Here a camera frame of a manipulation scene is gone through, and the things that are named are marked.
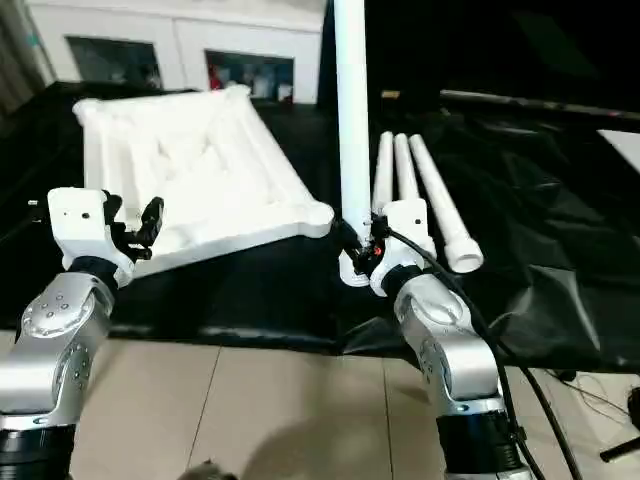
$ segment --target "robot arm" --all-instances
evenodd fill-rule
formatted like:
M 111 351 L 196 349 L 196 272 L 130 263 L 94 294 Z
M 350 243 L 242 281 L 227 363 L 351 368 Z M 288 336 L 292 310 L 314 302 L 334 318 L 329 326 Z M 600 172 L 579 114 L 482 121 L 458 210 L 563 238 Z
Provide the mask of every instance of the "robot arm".
M 390 227 L 435 253 L 426 203 L 398 200 L 382 215 L 373 221 L 371 245 L 347 253 L 372 290 L 393 302 L 402 334 L 416 354 L 437 409 L 446 478 L 531 480 L 505 411 L 495 357 L 474 330 L 469 308 L 436 276 L 423 273 L 418 253 L 388 235 Z
M 0 362 L 0 478 L 68 477 L 75 425 L 116 292 L 133 280 L 135 262 L 150 257 L 161 226 L 159 198 L 135 233 L 115 222 L 117 196 L 60 188 L 47 200 L 66 271 L 26 308 L 16 344 Z

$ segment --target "white pipe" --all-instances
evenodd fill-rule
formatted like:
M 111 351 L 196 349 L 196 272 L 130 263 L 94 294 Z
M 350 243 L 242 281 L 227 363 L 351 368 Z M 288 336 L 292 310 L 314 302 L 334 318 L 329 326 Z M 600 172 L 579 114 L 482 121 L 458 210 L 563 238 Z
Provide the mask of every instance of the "white pipe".
M 407 141 L 407 136 L 404 133 L 396 135 L 395 147 L 400 200 L 420 198 L 420 195 L 418 194 L 416 173 L 413 170 L 411 152 L 409 151 L 409 142 Z
M 371 231 L 364 1 L 335 0 L 333 7 L 336 31 L 342 218 L 355 230 L 363 245 L 369 240 Z M 340 254 L 339 265 L 340 278 L 347 285 L 364 287 L 369 284 L 366 275 L 355 273 L 353 262 L 344 251 Z
M 460 213 L 453 203 L 440 172 L 420 135 L 411 137 L 411 150 L 418 162 L 418 170 L 427 195 L 438 219 L 446 246 L 444 253 L 451 270 L 457 273 L 468 273 L 480 268 L 484 257 L 478 243 L 471 238 Z
M 373 184 L 371 210 L 380 214 L 387 203 L 393 200 L 393 133 L 384 132 L 380 136 L 378 164 Z

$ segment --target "wire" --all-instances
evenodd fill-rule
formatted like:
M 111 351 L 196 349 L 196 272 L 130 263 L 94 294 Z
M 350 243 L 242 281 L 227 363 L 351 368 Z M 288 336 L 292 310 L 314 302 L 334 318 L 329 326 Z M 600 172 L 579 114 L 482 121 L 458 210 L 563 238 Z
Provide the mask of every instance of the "wire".
M 536 478 L 540 480 L 540 479 L 543 479 L 544 476 L 539 466 L 536 464 L 535 460 L 533 459 L 533 455 L 531 455 L 531 452 L 528 450 L 524 436 L 522 435 L 522 429 L 518 424 L 515 407 L 513 404 L 513 397 L 511 395 L 511 388 L 509 387 L 509 379 L 507 377 L 507 372 L 504 367 L 504 364 L 500 360 L 500 356 L 497 354 L 498 348 L 500 348 L 514 363 L 514 365 L 517 366 L 520 369 L 520 371 L 522 371 L 525 378 L 531 385 L 531 388 L 533 389 L 533 392 L 535 393 L 536 398 L 538 399 L 538 402 L 540 403 L 540 406 L 542 407 L 542 410 L 544 411 L 544 414 L 547 417 L 549 424 L 551 425 L 551 429 L 553 430 L 553 433 L 556 437 L 560 450 L 562 450 L 562 454 L 567 464 L 567 468 L 571 473 L 571 478 L 573 478 L 573 480 L 582 480 L 583 477 L 582 477 L 582 474 L 580 473 L 580 469 L 578 468 L 578 464 L 576 462 L 575 456 L 573 455 L 573 451 L 571 450 L 571 447 L 567 442 L 567 439 L 562 431 L 562 428 L 560 427 L 560 424 L 558 423 L 558 419 L 556 418 L 553 412 L 553 409 L 549 404 L 549 401 L 547 400 L 544 392 L 542 391 L 542 388 L 540 387 L 540 384 L 538 383 L 536 378 L 533 376 L 531 371 L 520 362 L 520 359 L 517 357 L 517 355 L 509 347 L 507 347 L 501 339 L 495 338 L 493 336 L 493 333 L 489 329 L 488 323 L 486 322 L 484 316 L 482 315 L 478 307 L 467 296 L 467 294 L 462 289 L 462 287 L 458 284 L 458 281 L 453 277 L 453 275 L 447 272 L 444 269 L 444 267 L 442 267 L 442 265 L 440 265 L 436 261 L 433 255 L 431 255 L 429 252 L 427 252 L 424 248 L 420 247 L 420 245 L 418 245 L 411 239 L 405 237 L 401 233 L 398 233 L 389 227 L 387 227 L 386 232 L 391 237 L 398 239 L 399 241 L 401 241 L 402 243 L 406 244 L 407 246 L 415 250 L 417 253 L 419 253 L 430 264 L 431 268 L 433 268 L 433 270 L 435 270 L 438 274 L 440 274 L 440 276 L 438 277 L 439 280 L 442 281 L 442 283 L 444 283 L 445 286 L 449 288 L 452 292 L 458 295 L 462 299 L 462 301 L 465 302 L 469 307 L 472 317 L 475 318 L 476 320 L 474 327 L 480 330 L 479 332 L 480 336 L 487 342 L 487 344 L 489 345 L 489 348 L 491 349 L 491 351 L 493 352 L 496 358 L 496 364 L 498 366 L 498 376 L 500 377 L 500 382 L 502 383 L 502 395 L 505 401 L 505 408 L 507 410 L 508 416 L 510 417 L 513 431 L 516 435 L 516 441 L 518 443 L 518 446 L 522 450 L 522 454 L 525 457 L 525 459 L 527 459 L 527 462 L 529 463 L 529 467 L 533 471 Z
M 594 405 L 592 405 L 591 403 L 589 403 L 587 401 L 587 397 L 590 397 L 594 400 L 597 400 L 598 402 L 604 404 L 604 405 L 608 405 L 610 408 L 616 410 L 617 412 L 619 412 L 620 414 L 622 414 L 625 419 L 630 419 L 630 415 L 629 412 L 627 412 L 624 408 L 622 408 L 620 405 L 617 405 L 616 403 L 613 403 L 611 400 L 609 400 L 608 398 L 605 398 L 604 396 L 600 396 L 597 395 L 593 392 L 590 392 L 588 390 L 585 390 L 584 388 L 581 388 L 581 386 L 575 386 L 572 385 L 569 382 L 566 382 L 565 380 L 562 380 L 561 378 L 558 378 L 557 375 L 555 375 L 553 372 L 550 372 L 549 370 L 545 370 L 545 373 L 547 375 L 549 375 L 550 377 L 555 378 L 558 382 L 562 383 L 565 387 L 574 390 L 576 392 L 578 392 L 580 394 L 580 398 L 582 398 L 582 401 L 584 402 L 584 404 L 591 410 L 593 410 L 594 412 L 596 412 L 598 415 L 602 415 L 603 417 L 606 417 L 608 419 L 610 419 L 613 422 L 616 422 L 619 425 L 626 425 L 624 422 L 621 422 L 619 419 L 612 417 L 611 415 L 603 412 L 602 410 L 597 409 Z M 602 389 L 602 391 L 604 392 L 604 387 L 602 386 L 602 384 L 598 381 L 597 378 L 595 377 L 587 377 L 587 378 L 591 378 L 594 381 L 596 381 L 596 383 L 598 383 L 598 385 L 600 386 L 600 388 Z

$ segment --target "black cable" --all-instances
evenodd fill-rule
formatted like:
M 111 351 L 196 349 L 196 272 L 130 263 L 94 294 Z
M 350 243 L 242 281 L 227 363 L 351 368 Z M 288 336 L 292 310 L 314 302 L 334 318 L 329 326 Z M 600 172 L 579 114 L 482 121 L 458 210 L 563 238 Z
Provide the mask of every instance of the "black cable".
M 444 269 L 444 267 L 442 267 L 442 265 L 440 265 L 436 261 L 433 255 L 431 255 L 424 248 L 420 247 L 420 245 L 413 242 L 409 238 L 405 237 L 401 233 L 398 233 L 388 227 L 386 231 L 389 234 L 389 236 L 398 239 L 399 241 L 401 241 L 402 243 L 406 244 L 407 246 L 415 250 L 417 253 L 419 253 L 430 264 L 431 268 L 433 268 L 439 274 L 438 279 L 442 283 L 444 283 L 444 285 L 448 289 L 450 289 L 452 292 L 458 295 L 462 299 L 462 301 L 465 302 L 469 307 L 472 317 L 475 318 L 476 320 L 476 322 L 474 323 L 474 327 L 480 330 L 478 333 L 487 342 L 487 344 L 489 345 L 489 348 L 491 349 L 491 351 L 493 352 L 496 358 L 496 365 L 498 366 L 498 376 L 500 377 L 500 382 L 502 383 L 502 395 L 505 401 L 505 408 L 507 410 L 508 416 L 510 417 L 511 424 L 514 429 L 514 433 L 516 435 L 516 441 L 518 442 L 518 446 L 522 450 L 522 453 L 525 459 L 527 459 L 527 462 L 529 463 L 529 466 L 531 467 L 531 470 L 533 471 L 536 478 L 542 479 L 544 478 L 544 476 L 540 471 L 540 468 L 538 467 L 536 462 L 533 460 L 533 456 L 531 455 L 531 452 L 528 450 L 525 439 L 522 435 L 522 429 L 518 424 L 516 413 L 515 413 L 515 407 L 513 404 L 513 397 L 511 395 L 511 388 L 509 387 L 509 379 L 507 378 L 507 372 L 504 367 L 504 364 L 502 363 L 498 355 L 498 352 L 497 352 L 498 348 L 504 351 L 504 353 L 510 358 L 510 360 L 514 363 L 514 365 L 517 366 L 520 369 L 520 371 L 522 371 L 525 378 L 531 385 L 531 388 L 533 389 L 536 395 L 536 398 L 538 399 L 538 402 L 540 403 L 540 406 L 542 407 L 542 410 L 544 411 L 544 414 L 547 417 L 549 424 L 551 425 L 551 429 L 553 430 L 556 440 L 558 441 L 560 450 L 562 450 L 562 454 L 567 463 L 567 468 L 571 473 L 571 478 L 573 478 L 573 480 L 582 480 L 583 477 L 582 477 L 582 474 L 580 473 L 580 469 L 578 468 L 578 464 L 576 462 L 575 456 L 573 455 L 573 451 L 571 450 L 571 447 L 569 446 L 569 443 L 567 442 L 567 439 L 564 433 L 562 432 L 562 428 L 560 427 L 560 424 L 558 423 L 558 420 L 555 414 L 553 413 L 553 409 L 551 408 L 549 401 L 547 400 L 546 396 L 544 395 L 544 392 L 542 391 L 542 388 L 540 387 L 540 384 L 538 383 L 536 378 L 533 376 L 531 371 L 526 366 L 522 365 L 517 355 L 509 347 L 507 347 L 501 339 L 493 336 L 493 333 L 491 332 L 487 321 L 485 320 L 484 316 L 482 315 L 478 307 L 467 296 L 465 291 L 458 284 L 457 280 L 449 272 L 447 272 Z

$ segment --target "black table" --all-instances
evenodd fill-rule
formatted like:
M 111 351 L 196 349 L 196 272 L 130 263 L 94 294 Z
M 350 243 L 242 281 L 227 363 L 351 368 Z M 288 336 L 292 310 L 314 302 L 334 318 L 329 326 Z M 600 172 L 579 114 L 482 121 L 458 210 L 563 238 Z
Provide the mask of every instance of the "black table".
M 149 93 L 56 84 L 2 124 L 0 232 L 23 222 L 29 199 L 82 186 L 76 101 Z M 339 215 L 335 115 L 257 108 L 314 197 Z M 372 154 L 384 129 L 423 134 L 486 256 L 461 281 L 527 364 L 640 370 L 640 177 L 593 126 L 455 108 L 391 112 L 372 122 Z M 410 358 L 387 302 L 340 282 L 339 251 L 334 231 L 143 278 L 121 292 L 112 335 Z M 39 225 L 0 240 L 0 254 L 0 326 L 10 328 L 61 270 L 61 255 Z

